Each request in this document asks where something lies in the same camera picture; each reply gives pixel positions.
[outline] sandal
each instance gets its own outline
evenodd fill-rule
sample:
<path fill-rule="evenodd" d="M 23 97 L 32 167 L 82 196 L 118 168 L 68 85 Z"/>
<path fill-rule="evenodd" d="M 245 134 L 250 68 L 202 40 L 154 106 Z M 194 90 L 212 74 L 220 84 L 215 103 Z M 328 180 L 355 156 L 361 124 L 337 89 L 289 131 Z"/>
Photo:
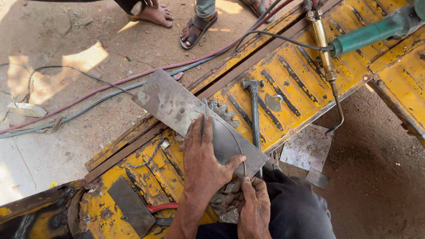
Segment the sandal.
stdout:
<path fill-rule="evenodd" d="M 201 37 L 208 31 L 208 29 L 210 29 L 217 23 L 218 12 L 215 11 L 214 14 L 215 16 L 209 22 L 204 21 L 202 18 L 198 17 L 196 14 L 190 18 L 189 22 L 187 23 L 187 25 L 189 26 L 190 37 L 187 38 L 185 41 L 182 41 L 180 37 L 180 44 L 181 46 L 183 46 L 184 49 L 189 50 L 192 47 L 194 47 L 198 43 L 198 41 L 201 39 Z M 193 25 L 201 29 L 201 33 L 199 34 L 199 36 L 196 36 L 195 30 L 193 29 Z M 187 46 L 186 41 L 189 41 L 192 45 Z"/>
<path fill-rule="evenodd" d="M 256 0 L 241 0 L 246 6 L 248 6 L 251 11 L 257 15 L 257 17 L 260 17 L 266 9 L 264 8 L 264 3 L 266 0 L 261 0 L 260 6 L 257 8 L 257 10 L 252 6 L 253 3 L 255 3 Z M 267 19 L 266 23 L 269 23 L 273 21 L 275 16 L 273 15 L 271 18 Z"/>

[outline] bare foot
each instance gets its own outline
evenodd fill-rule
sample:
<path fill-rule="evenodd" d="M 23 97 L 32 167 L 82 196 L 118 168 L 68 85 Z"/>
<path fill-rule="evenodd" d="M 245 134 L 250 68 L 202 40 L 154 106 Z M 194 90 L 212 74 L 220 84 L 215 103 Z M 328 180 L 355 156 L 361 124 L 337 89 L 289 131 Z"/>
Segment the bare foot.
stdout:
<path fill-rule="evenodd" d="M 255 8 L 255 10 L 257 10 L 260 4 L 261 4 L 261 0 L 257 0 L 252 4 L 252 6 Z M 266 2 L 264 3 L 264 9 L 267 10 L 267 8 L 269 8 L 270 5 L 272 4 L 273 4 L 273 0 L 266 0 Z"/>
<path fill-rule="evenodd" d="M 168 20 L 173 20 L 174 18 L 166 7 L 166 5 L 159 5 L 156 9 L 146 5 L 146 8 L 139 15 L 129 15 L 129 17 L 145 19 L 155 24 L 170 28 L 173 26 L 173 23 Z"/>
<path fill-rule="evenodd" d="M 215 17 L 215 14 L 212 15 L 211 17 L 203 18 L 204 21 L 209 22 L 211 19 Z M 196 36 L 198 37 L 201 34 L 202 30 L 197 28 L 195 25 L 192 25 L 192 26 Z M 183 30 L 181 31 L 180 38 L 182 41 L 186 41 L 189 37 L 190 37 L 190 30 L 189 30 L 189 26 L 186 25 L 183 27 Z M 191 46 L 192 44 L 189 41 L 186 41 L 186 45 Z"/>

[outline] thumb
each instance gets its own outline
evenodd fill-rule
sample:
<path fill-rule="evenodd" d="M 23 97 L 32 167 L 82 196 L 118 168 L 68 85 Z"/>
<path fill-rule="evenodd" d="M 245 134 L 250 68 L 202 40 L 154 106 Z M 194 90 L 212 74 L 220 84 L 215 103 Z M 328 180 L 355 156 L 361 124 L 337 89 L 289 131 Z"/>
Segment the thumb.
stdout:
<path fill-rule="evenodd" d="M 233 172 L 239 167 L 243 161 L 246 160 L 246 156 L 243 154 L 237 154 L 231 157 L 225 164 L 226 171 L 233 174 Z"/>
<path fill-rule="evenodd" d="M 245 177 L 242 180 L 242 192 L 244 194 L 245 201 L 252 202 L 257 200 L 257 197 L 255 196 L 255 189 L 251 184 L 251 179 L 249 177 Z"/>

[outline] hammer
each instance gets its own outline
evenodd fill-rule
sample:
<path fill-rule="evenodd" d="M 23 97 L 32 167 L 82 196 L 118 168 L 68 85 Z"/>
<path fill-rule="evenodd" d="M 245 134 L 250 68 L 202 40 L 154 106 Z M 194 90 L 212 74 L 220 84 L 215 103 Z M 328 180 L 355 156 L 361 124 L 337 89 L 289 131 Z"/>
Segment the hammer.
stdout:
<path fill-rule="evenodd" d="M 258 87 L 264 86 L 264 80 L 243 80 L 242 87 L 248 88 L 251 94 L 252 144 L 260 148 L 260 123 L 258 119 Z M 263 169 L 260 168 L 255 176 L 263 179 Z"/>

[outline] paper sheet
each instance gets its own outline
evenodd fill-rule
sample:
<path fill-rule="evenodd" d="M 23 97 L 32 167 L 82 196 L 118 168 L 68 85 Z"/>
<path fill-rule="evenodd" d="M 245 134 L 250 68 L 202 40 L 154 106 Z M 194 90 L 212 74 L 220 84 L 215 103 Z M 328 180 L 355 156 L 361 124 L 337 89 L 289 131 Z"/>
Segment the paper sheet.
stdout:
<path fill-rule="evenodd" d="M 334 135 L 333 132 L 326 135 L 327 130 L 322 126 L 308 125 L 285 142 L 280 161 L 322 172 Z"/>

